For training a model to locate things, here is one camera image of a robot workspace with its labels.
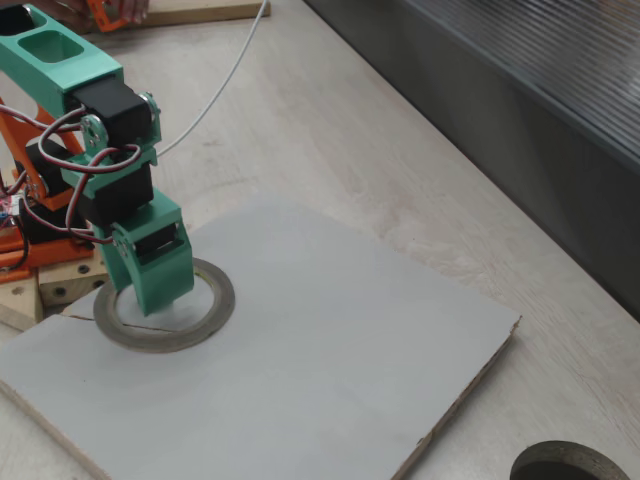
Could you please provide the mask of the person's hand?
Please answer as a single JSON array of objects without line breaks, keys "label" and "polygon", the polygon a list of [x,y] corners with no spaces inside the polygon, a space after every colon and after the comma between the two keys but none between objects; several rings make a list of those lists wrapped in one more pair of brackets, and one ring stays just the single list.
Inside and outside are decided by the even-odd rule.
[{"label": "person's hand", "polygon": [[[121,18],[128,22],[140,23],[147,17],[149,2],[145,0],[108,1]],[[40,9],[66,24],[89,26],[92,14],[86,1],[44,1]]]}]

